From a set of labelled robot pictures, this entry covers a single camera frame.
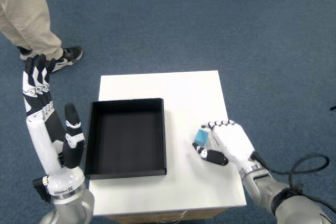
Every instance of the black cable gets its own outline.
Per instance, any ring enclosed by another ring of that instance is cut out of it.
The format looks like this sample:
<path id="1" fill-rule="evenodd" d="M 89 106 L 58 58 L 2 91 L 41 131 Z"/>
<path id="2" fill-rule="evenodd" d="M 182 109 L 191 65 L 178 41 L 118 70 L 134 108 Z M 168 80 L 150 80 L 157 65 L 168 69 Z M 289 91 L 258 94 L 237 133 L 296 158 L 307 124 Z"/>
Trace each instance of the black cable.
<path id="1" fill-rule="evenodd" d="M 305 161 L 312 159 L 312 158 L 316 158 L 316 157 L 322 157 L 325 159 L 325 163 L 317 168 L 314 169 L 308 169 L 308 170 L 296 170 L 302 163 L 304 163 Z M 293 193 L 295 193 L 296 195 L 302 195 L 305 196 L 307 198 L 309 198 L 310 200 L 313 200 L 315 202 L 318 202 L 326 207 L 328 207 L 331 211 L 333 211 L 336 214 L 336 208 L 334 206 L 332 206 L 331 204 L 329 204 L 328 202 L 319 199 L 315 196 L 310 196 L 307 194 L 303 193 L 303 184 L 302 183 L 297 183 L 296 185 L 293 185 L 293 181 L 292 181 L 292 177 L 294 174 L 311 174 L 311 173 L 316 173 L 319 172 L 323 169 L 325 169 L 329 163 L 330 163 L 330 159 L 328 156 L 324 155 L 324 154 L 319 154 L 319 153 L 313 153 L 313 154 L 309 154 L 306 155 L 302 158 L 300 158 L 299 160 L 297 160 L 295 162 L 295 164 L 293 165 L 293 167 L 289 170 L 289 171 L 285 171 L 285 172 L 280 172 L 278 170 L 274 170 L 272 168 L 270 168 L 265 160 L 263 160 L 263 158 L 257 153 L 257 152 L 253 152 L 251 154 L 251 159 L 258 161 L 264 168 L 268 169 L 270 172 L 279 174 L 279 175 L 288 175 L 288 184 L 289 184 L 289 190 L 292 191 Z"/>

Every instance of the metal robot forearm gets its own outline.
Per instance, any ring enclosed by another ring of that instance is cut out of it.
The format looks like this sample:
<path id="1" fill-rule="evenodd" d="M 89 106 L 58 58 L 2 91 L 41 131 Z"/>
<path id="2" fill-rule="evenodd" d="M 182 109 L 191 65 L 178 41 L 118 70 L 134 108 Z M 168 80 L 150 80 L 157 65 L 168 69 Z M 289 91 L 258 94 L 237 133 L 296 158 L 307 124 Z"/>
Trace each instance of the metal robot forearm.
<path id="1" fill-rule="evenodd" d="M 277 182 L 259 163 L 241 170 L 240 175 L 253 202 L 275 215 L 278 224 L 331 224 L 315 202 L 305 196 L 286 194 L 289 186 Z"/>

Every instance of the robotic finger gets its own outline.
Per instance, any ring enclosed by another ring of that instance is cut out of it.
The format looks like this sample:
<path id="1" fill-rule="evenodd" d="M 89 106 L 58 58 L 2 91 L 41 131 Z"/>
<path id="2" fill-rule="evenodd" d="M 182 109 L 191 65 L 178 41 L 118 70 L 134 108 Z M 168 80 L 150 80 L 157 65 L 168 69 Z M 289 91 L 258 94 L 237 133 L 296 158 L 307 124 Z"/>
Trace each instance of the robotic finger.
<path id="1" fill-rule="evenodd" d="M 227 163 L 229 162 L 222 152 L 215 150 L 207 150 L 199 146 L 197 143 L 193 143 L 193 146 L 197 151 L 197 153 L 201 156 L 201 159 L 203 160 L 223 166 L 227 165 Z"/>
<path id="2" fill-rule="evenodd" d="M 68 168 L 79 166 L 85 147 L 85 138 L 76 108 L 72 103 L 65 106 L 66 141 L 63 144 L 64 164 Z"/>

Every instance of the robot wrist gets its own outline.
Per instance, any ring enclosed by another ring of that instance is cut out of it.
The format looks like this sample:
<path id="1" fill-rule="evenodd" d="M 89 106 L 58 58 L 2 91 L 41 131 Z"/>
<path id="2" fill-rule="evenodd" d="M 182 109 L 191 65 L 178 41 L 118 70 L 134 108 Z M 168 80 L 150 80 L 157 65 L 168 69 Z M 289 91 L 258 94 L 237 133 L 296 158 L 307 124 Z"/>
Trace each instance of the robot wrist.
<path id="1" fill-rule="evenodd" d="M 262 169 L 265 168 L 256 161 L 245 161 L 238 171 L 241 179 L 244 179 L 248 174 Z"/>

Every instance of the shoe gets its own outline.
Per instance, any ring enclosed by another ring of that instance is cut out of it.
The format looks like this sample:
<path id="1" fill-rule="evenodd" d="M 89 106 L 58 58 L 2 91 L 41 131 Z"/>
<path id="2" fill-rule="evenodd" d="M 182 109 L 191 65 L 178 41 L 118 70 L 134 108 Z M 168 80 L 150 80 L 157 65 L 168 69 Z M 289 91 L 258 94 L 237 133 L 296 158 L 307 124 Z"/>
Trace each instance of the shoe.
<path id="1" fill-rule="evenodd" d="M 63 55 L 56 60 L 55 67 L 52 72 L 56 72 L 65 66 L 72 66 L 82 58 L 83 50 L 80 47 L 69 47 L 63 49 Z"/>
<path id="2" fill-rule="evenodd" d="M 20 50 L 20 59 L 21 60 L 27 60 L 28 58 L 33 58 L 35 55 L 33 55 L 33 50 L 27 50 L 23 47 L 17 47 L 17 49 Z"/>

